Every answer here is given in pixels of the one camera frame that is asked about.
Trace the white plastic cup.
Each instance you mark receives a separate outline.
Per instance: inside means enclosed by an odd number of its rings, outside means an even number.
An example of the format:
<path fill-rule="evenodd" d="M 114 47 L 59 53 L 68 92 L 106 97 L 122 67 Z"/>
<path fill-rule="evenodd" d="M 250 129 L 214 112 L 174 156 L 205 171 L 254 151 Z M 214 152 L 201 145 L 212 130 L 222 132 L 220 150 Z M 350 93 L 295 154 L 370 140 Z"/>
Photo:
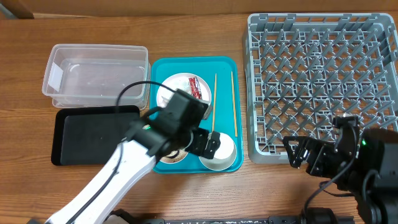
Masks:
<path fill-rule="evenodd" d="M 215 151 L 214 158 L 199 157 L 199 160 L 206 168 L 221 171 L 229 168 L 236 157 L 237 149 L 233 139 L 225 133 L 220 133 L 220 146 Z"/>

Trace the pink bowl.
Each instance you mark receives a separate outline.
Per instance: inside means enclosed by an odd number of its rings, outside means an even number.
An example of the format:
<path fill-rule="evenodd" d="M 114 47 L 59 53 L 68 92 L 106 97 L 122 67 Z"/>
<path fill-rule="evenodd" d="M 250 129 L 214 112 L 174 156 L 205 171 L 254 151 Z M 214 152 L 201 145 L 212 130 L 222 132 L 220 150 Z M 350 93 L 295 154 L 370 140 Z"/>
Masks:
<path fill-rule="evenodd" d="M 172 151 L 169 155 L 161 158 L 160 161 L 166 164 L 175 164 L 182 161 L 187 156 L 187 154 L 188 152 L 184 150 Z"/>

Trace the red snack wrapper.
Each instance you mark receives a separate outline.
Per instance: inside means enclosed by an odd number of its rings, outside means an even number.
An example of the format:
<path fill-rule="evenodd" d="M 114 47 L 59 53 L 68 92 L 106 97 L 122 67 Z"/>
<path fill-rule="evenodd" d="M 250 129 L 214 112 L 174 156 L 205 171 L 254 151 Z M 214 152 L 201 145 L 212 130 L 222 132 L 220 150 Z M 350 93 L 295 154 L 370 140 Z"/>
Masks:
<path fill-rule="evenodd" d="M 201 89 L 200 89 L 200 84 L 199 84 L 198 78 L 191 77 L 188 79 L 188 81 L 189 81 L 190 88 L 191 88 L 191 95 L 194 98 L 201 100 L 202 95 L 201 95 Z"/>

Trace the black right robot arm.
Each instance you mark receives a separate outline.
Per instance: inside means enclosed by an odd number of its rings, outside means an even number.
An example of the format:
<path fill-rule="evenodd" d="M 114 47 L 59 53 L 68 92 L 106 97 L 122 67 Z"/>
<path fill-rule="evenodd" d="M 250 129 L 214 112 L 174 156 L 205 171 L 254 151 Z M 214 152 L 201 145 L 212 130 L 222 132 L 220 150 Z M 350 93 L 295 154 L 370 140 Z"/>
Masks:
<path fill-rule="evenodd" d="M 336 142 L 307 136 L 282 140 L 290 165 L 307 162 L 307 173 L 323 177 L 315 195 L 336 184 L 341 197 L 354 197 L 365 223 L 397 223 L 397 133 L 344 128 Z"/>

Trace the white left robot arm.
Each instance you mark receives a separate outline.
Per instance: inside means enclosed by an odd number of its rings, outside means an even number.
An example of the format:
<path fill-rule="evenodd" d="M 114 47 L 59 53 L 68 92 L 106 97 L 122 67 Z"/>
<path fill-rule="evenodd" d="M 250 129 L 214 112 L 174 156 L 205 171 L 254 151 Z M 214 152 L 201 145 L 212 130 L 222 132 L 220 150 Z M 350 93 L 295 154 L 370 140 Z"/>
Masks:
<path fill-rule="evenodd" d="M 162 157 L 184 149 L 212 159 L 220 144 L 220 133 L 210 133 L 202 128 L 183 128 L 172 134 L 136 122 L 88 185 L 46 222 L 103 223 L 131 187 L 148 174 Z"/>

